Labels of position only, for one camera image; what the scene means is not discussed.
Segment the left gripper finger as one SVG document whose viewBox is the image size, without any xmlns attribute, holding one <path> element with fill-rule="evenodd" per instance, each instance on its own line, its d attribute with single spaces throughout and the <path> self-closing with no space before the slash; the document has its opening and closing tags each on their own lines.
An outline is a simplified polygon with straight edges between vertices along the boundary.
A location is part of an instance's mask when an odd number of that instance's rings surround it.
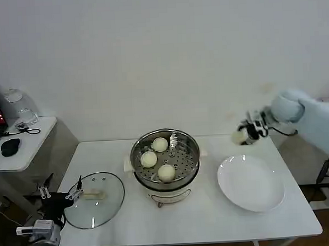
<svg viewBox="0 0 329 246">
<path fill-rule="evenodd" d="M 41 199 L 49 199 L 51 197 L 51 194 L 48 190 L 48 187 L 50 185 L 50 182 L 52 181 L 53 173 L 51 173 L 46 180 L 43 182 L 43 184 L 40 184 L 38 186 L 38 190 L 40 192 Z"/>
<path fill-rule="evenodd" d="M 73 187 L 71 187 L 68 194 L 65 196 L 65 199 L 77 199 L 83 191 L 84 190 L 82 188 L 82 176 L 79 176 L 77 183 Z"/>
</svg>

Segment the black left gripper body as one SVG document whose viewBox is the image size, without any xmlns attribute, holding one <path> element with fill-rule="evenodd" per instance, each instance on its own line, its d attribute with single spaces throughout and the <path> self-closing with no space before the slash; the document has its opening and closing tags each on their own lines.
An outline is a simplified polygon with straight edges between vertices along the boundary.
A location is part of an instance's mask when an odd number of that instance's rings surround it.
<svg viewBox="0 0 329 246">
<path fill-rule="evenodd" d="M 50 198 L 41 199 L 41 210 L 44 220 L 60 221 L 66 208 L 72 206 L 72 201 L 67 198 L 68 193 L 51 192 Z"/>
</svg>

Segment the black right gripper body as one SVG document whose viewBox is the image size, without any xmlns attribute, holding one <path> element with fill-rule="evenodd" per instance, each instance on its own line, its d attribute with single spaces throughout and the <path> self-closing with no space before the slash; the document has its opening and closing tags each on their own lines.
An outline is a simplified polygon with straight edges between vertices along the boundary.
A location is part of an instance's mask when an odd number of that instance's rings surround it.
<svg viewBox="0 0 329 246">
<path fill-rule="evenodd" d="M 253 113 L 251 115 L 254 139 L 266 138 L 269 135 L 269 127 L 266 120 L 266 114 L 264 112 Z"/>
</svg>

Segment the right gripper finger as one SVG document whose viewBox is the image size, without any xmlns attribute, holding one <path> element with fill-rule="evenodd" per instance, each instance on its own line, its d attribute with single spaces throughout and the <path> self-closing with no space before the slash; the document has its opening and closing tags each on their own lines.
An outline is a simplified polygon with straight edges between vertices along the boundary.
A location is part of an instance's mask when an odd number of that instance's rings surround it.
<svg viewBox="0 0 329 246">
<path fill-rule="evenodd" d="M 242 145 L 252 145 L 258 141 L 258 134 L 244 134 L 242 136 L 241 144 Z"/>
<path fill-rule="evenodd" d="M 242 122 L 240 122 L 240 124 L 238 125 L 237 131 L 247 131 L 247 132 L 253 132 L 254 130 L 254 123 L 250 120 L 244 120 Z"/>
</svg>

